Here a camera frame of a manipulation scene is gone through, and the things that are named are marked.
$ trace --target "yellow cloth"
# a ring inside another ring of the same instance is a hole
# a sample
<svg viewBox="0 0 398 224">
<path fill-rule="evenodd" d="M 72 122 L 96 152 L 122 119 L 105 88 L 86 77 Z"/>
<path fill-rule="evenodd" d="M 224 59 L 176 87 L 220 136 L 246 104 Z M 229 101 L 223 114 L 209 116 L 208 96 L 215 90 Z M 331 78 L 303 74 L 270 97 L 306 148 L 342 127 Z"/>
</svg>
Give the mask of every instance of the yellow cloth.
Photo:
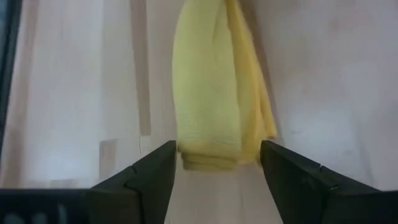
<svg viewBox="0 0 398 224">
<path fill-rule="evenodd" d="M 237 0 L 187 0 L 174 40 L 178 149 L 187 170 L 229 171 L 277 135 Z"/>
</svg>

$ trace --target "folded towel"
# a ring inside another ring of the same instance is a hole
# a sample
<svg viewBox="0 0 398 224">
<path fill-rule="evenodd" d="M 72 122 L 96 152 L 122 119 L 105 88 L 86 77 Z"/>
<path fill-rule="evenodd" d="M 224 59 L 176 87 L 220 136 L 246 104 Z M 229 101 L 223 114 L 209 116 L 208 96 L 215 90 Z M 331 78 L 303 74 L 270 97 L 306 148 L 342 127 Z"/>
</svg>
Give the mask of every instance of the folded towel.
<svg viewBox="0 0 398 224">
<path fill-rule="evenodd" d="M 187 170 L 229 171 L 277 135 L 237 0 L 187 0 L 174 40 L 178 149 Z"/>
</svg>

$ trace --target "yellow towel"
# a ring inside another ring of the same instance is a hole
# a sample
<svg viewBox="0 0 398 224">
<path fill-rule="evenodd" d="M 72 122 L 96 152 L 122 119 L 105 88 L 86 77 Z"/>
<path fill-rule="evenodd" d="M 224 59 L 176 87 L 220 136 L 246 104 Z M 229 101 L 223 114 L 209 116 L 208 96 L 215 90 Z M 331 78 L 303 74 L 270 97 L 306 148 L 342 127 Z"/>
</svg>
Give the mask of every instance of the yellow towel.
<svg viewBox="0 0 398 224">
<path fill-rule="evenodd" d="M 174 40 L 177 142 L 187 170 L 229 171 L 277 135 L 237 0 L 187 0 Z"/>
</svg>

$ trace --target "cloth fold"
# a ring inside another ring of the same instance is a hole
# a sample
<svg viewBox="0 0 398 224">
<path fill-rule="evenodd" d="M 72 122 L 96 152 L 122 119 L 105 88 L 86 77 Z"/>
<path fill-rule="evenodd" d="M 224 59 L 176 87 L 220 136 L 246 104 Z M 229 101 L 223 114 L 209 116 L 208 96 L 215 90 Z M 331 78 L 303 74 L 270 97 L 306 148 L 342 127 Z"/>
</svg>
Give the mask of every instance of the cloth fold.
<svg viewBox="0 0 398 224">
<path fill-rule="evenodd" d="M 174 40 L 177 144 L 186 170 L 235 170 L 277 136 L 251 33 L 237 0 L 187 0 Z"/>
</svg>

